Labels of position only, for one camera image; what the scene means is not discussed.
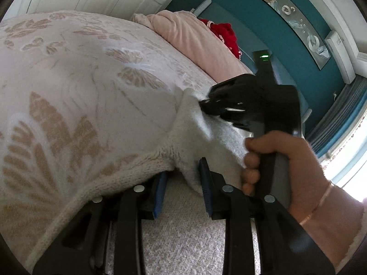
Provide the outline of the right forearm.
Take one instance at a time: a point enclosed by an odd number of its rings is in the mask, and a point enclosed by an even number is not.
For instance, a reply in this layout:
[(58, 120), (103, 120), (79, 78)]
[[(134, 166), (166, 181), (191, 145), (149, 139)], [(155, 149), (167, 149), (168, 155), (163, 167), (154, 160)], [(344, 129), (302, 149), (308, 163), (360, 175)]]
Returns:
[(366, 200), (358, 201), (338, 186), (331, 186), (320, 206), (300, 223), (340, 274), (356, 258), (366, 241)]

